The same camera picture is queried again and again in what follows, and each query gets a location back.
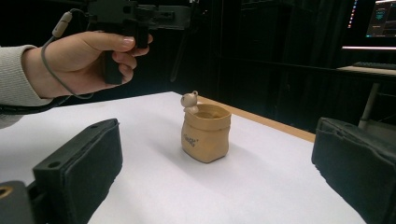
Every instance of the brown pot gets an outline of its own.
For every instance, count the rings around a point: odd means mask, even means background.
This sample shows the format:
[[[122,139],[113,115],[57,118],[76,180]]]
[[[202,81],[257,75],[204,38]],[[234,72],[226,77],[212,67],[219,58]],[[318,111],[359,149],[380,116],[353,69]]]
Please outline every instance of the brown pot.
[[[197,106],[197,113],[185,113],[181,145],[191,157],[209,163],[228,152],[231,113],[218,105]]]

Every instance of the small animal figurine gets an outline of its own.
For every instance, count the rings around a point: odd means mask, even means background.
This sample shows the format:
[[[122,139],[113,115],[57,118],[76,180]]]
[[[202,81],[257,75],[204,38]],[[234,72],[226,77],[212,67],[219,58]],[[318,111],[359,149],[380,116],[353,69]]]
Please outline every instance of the small animal figurine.
[[[190,112],[196,114],[198,112],[198,91],[192,93],[186,93],[181,97],[181,104],[184,106],[184,112]]]

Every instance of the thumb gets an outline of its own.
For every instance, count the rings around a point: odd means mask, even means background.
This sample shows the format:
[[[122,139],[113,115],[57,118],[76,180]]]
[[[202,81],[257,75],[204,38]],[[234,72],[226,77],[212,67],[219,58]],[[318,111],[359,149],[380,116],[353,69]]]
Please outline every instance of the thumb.
[[[123,36],[102,32],[81,33],[81,39],[94,49],[125,52],[134,48],[132,36]]]

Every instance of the figurine head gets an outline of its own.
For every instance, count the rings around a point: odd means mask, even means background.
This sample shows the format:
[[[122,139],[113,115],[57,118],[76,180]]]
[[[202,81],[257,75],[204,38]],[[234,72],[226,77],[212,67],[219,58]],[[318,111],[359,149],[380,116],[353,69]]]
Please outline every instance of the figurine head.
[[[192,93],[186,93],[181,97],[181,104],[184,107],[195,106],[198,103],[198,91],[193,91]]]

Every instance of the desk leg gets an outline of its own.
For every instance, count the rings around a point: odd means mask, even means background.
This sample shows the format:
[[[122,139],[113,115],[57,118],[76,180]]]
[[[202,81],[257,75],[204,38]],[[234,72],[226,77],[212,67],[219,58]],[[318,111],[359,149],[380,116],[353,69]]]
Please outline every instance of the desk leg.
[[[367,126],[367,122],[370,118],[370,114],[373,109],[374,101],[376,94],[378,93],[379,83],[374,83],[373,87],[370,91],[369,98],[367,99],[366,107],[364,108],[363,115],[361,116],[361,120],[359,121],[359,128],[365,130]]]

